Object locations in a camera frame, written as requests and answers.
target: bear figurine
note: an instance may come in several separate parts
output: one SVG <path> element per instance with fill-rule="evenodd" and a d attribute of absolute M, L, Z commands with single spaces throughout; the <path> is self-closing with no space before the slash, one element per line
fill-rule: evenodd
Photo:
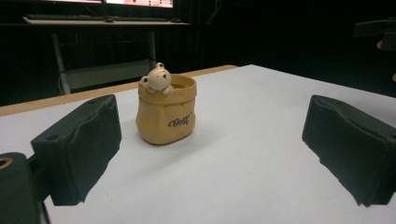
<path fill-rule="evenodd" d="M 172 89 L 171 74 L 165 69 L 163 63 L 157 63 L 147 76 L 140 79 L 141 83 L 148 87 L 149 92 L 162 91 L 167 95 Z"/>

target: dark wall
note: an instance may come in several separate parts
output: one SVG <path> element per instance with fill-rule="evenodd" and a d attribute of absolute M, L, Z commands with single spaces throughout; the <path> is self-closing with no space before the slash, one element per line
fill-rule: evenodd
<path fill-rule="evenodd" d="M 396 51 L 377 49 L 380 36 L 353 37 L 357 22 L 394 17 L 389 2 L 222 2 L 206 45 L 207 66 L 253 63 L 396 96 Z"/>
<path fill-rule="evenodd" d="M 389 3 L 222 0 L 218 1 L 221 7 L 212 24 L 202 32 L 202 26 L 215 11 L 215 3 L 215 0 L 180 0 L 175 1 L 173 10 L 157 11 L 134 7 L 1 3 L 0 22 L 23 23 L 21 15 L 26 13 L 180 18 L 196 25 L 197 31 L 161 32 L 156 38 L 157 60 L 172 73 L 224 64 L 257 64 L 396 96 L 396 84 L 391 80 L 396 73 L 395 51 L 377 49 L 375 44 L 380 36 L 353 37 L 357 22 L 395 16 Z M 141 39 L 143 35 L 130 32 L 69 34 L 60 38 L 64 42 L 65 63 L 69 68 L 80 68 L 145 58 L 147 43 L 122 43 Z M 117 43 L 98 44 L 103 42 Z M 49 35 L 2 35 L 0 72 L 0 105 L 60 93 Z"/>

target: foam pad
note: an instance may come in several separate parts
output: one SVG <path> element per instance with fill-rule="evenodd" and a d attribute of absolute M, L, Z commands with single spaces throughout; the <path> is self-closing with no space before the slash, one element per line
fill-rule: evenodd
<path fill-rule="evenodd" d="M 36 162 L 49 169 L 54 205 L 84 202 L 120 148 L 114 95 L 92 99 L 32 140 Z"/>
<path fill-rule="evenodd" d="M 303 140 L 358 204 L 387 204 L 396 179 L 396 129 L 344 102 L 313 95 Z"/>

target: bear face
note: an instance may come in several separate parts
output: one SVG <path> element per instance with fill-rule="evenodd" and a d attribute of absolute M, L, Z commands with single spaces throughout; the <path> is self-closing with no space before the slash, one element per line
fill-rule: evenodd
<path fill-rule="evenodd" d="M 167 94 L 172 90 L 171 74 L 165 69 L 163 63 L 157 63 L 147 76 L 141 78 L 141 82 L 148 87 L 150 92 L 162 91 Z"/>

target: yellow container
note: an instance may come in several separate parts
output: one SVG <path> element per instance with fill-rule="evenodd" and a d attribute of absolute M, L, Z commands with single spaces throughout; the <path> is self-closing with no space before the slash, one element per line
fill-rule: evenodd
<path fill-rule="evenodd" d="M 172 75 L 173 89 L 166 95 L 161 91 L 150 92 L 139 82 L 139 107 L 136 125 L 141 137 L 155 145 L 180 140 L 195 126 L 196 82 L 191 77 Z"/>

